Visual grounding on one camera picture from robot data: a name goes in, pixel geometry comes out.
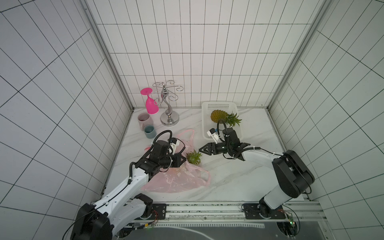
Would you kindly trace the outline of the yellow pineapple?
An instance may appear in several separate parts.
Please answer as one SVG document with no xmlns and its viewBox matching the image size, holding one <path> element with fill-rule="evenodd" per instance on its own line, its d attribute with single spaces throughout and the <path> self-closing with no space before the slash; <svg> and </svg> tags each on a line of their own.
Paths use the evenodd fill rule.
<svg viewBox="0 0 384 240">
<path fill-rule="evenodd" d="M 201 157 L 202 157 L 202 153 L 196 152 L 195 150 L 193 152 L 187 153 L 187 155 L 186 155 L 187 161 L 190 164 L 195 165 L 195 166 L 200 165 Z"/>
</svg>

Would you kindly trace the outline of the teal small cup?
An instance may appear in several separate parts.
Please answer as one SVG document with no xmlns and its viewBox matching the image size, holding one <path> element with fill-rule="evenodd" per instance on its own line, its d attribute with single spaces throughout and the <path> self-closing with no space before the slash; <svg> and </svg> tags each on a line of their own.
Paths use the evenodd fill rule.
<svg viewBox="0 0 384 240">
<path fill-rule="evenodd" d="M 157 136 L 156 129 L 152 125 L 145 126 L 144 133 L 148 139 L 154 139 Z"/>
</svg>

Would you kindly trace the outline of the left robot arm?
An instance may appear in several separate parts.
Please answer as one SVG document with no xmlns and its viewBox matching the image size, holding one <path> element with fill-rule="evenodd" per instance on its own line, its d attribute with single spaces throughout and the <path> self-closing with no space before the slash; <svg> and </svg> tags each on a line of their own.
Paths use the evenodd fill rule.
<svg viewBox="0 0 384 240">
<path fill-rule="evenodd" d="M 158 134 L 151 147 L 137 161 L 130 163 L 129 175 L 110 193 L 93 204 L 84 204 L 69 227 L 72 240 L 111 240 L 125 226 L 138 218 L 149 218 L 153 200 L 140 189 L 162 169 L 179 168 L 186 162 L 185 144 L 172 131 Z"/>
</svg>

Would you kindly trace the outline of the green-brown pineapple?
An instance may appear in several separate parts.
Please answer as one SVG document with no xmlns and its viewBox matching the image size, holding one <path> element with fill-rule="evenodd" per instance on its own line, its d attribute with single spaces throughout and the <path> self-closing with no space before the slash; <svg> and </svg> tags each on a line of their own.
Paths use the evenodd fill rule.
<svg viewBox="0 0 384 240">
<path fill-rule="evenodd" d="M 230 127 L 234 127 L 236 125 L 239 126 L 242 121 L 242 119 L 239 118 L 238 114 L 234 114 L 234 113 L 229 114 L 222 110 L 212 111 L 210 117 L 214 123 L 218 123 L 219 120 L 224 120 L 225 124 Z"/>
</svg>

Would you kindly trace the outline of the silver glass holder stand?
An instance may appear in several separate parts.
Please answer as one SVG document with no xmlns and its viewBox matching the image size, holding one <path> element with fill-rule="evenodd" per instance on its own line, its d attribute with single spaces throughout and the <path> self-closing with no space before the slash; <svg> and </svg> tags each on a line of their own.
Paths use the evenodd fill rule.
<svg viewBox="0 0 384 240">
<path fill-rule="evenodd" d="M 180 120 L 180 116 L 173 110 L 170 102 L 176 102 L 179 97 L 171 89 L 174 89 L 176 92 L 182 92 L 184 87 L 181 85 L 176 85 L 174 80 L 167 80 L 160 83 L 156 82 L 153 83 L 152 86 L 157 89 L 155 92 L 153 92 L 153 94 L 158 92 L 160 93 L 160 97 L 155 99 L 155 104 L 157 106 L 161 104 L 167 105 L 167 109 L 164 113 L 162 113 L 160 117 L 161 123 L 167 127 L 176 125 Z"/>
</svg>

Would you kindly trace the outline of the pink ceramic mug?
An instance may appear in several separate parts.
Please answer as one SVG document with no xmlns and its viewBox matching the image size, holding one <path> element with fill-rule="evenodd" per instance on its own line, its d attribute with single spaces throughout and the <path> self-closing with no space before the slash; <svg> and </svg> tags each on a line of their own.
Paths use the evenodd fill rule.
<svg viewBox="0 0 384 240">
<path fill-rule="evenodd" d="M 150 114 L 142 113 L 138 116 L 138 123 L 139 123 L 140 129 L 144 131 L 146 126 L 153 125 L 154 122 Z"/>
</svg>

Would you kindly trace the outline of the pink plastic bag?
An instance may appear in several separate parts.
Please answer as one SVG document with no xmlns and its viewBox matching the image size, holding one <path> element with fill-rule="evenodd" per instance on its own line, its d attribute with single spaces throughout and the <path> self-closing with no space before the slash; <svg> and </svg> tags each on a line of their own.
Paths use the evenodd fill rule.
<svg viewBox="0 0 384 240">
<path fill-rule="evenodd" d="M 198 152 L 194 147 L 193 129 L 188 129 L 177 135 L 177 138 L 183 143 L 178 146 L 177 152 L 185 147 L 182 155 L 186 157 L 187 153 Z M 211 174 L 202 168 L 201 163 L 198 166 L 190 164 L 188 161 L 179 168 L 171 168 L 165 173 L 158 173 L 141 190 L 152 193 L 181 193 L 200 187 L 207 187 L 211 183 Z"/>
</svg>

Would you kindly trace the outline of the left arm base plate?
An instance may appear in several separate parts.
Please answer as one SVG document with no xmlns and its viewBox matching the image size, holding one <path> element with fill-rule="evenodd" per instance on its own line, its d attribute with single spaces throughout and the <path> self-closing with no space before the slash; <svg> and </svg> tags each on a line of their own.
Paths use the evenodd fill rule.
<svg viewBox="0 0 384 240">
<path fill-rule="evenodd" d="M 148 217 L 142 217 L 143 220 L 164 220 L 167 213 L 167 204 L 153 204 L 152 211 Z"/>
</svg>

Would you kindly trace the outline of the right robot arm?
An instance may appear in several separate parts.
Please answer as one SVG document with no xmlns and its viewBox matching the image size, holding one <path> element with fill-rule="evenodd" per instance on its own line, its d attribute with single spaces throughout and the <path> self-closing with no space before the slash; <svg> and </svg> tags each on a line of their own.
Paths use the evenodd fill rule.
<svg viewBox="0 0 384 240">
<path fill-rule="evenodd" d="M 242 143 L 233 128 L 228 128 L 224 120 L 224 129 L 210 129 L 207 134 L 214 140 L 199 149 L 199 152 L 211 155 L 223 155 L 229 160 L 240 160 L 254 163 L 263 170 L 275 174 L 277 185 L 263 196 L 257 204 L 244 204 L 246 213 L 258 219 L 269 220 L 278 212 L 283 211 L 283 204 L 296 199 L 306 190 L 311 189 L 315 177 L 299 155 L 293 150 L 283 153 L 273 153 L 261 147 Z"/>
</svg>

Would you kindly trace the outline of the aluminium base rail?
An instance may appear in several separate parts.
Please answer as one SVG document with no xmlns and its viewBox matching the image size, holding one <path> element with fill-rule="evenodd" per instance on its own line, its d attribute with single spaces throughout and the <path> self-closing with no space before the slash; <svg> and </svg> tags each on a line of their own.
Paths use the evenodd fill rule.
<svg viewBox="0 0 384 240">
<path fill-rule="evenodd" d="M 301 222 L 318 222 L 326 219 L 324 211 L 316 201 L 289 201 L 282 205 L 285 220 L 247 220 L 241 209 L 242 204 L 257 202 L 168 202 L 165 223 L 220 223 L 220 222 L 287 222 L 290 218 Z"/>
</svg>

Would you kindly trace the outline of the magenta wine glass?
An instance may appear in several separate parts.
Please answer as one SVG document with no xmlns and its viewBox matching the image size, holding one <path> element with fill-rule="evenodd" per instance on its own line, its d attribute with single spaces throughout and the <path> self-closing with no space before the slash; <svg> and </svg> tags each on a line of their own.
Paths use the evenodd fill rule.
<svg viewBox="0 0 384 240">
<path fill-rule="evenodd" d="M 154 115 L 159 111 L 159 107 L 158 107 L 157 103 L 152 98 L 152 93 L 153 93 L 152 88 L 144 88 L 141 90 L 141 94 L 143 96 L 147 97 L 146 109 L 147 109 L 148 114 L 150 114 L 150 115 Z"/>
</svg>

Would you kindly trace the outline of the white plastic basket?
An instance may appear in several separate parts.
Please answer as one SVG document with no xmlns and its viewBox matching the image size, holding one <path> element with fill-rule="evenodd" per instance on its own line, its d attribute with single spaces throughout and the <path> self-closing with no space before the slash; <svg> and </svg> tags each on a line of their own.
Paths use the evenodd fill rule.
<svg viewBox="0 0 384 240">
<path fill-rule="evenodd" d="M 243 138 L 242 118 L 235 103 L 204 102 L 202 103 L 202 134 L 204 139 L 212 140 L 209 131 L 212 128 L 217 129 L 219 120 L 224 120 L 228 129 L 233 128 L 240 140 Z"/>
</svg>

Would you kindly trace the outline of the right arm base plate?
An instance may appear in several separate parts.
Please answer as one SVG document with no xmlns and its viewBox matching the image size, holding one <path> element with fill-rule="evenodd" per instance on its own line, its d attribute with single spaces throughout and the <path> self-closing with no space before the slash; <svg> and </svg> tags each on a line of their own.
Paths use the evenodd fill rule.
<svg viewBox="0 0 384 240">
<path fill-rule="evenodd" d="M 267 205 L 260 206 L 258 203 L 248 203 L 242 204 L 241 209 L 247 220 L 285 220 L 287 218 L 282 205 L 271 210 Z"/>
</svg>

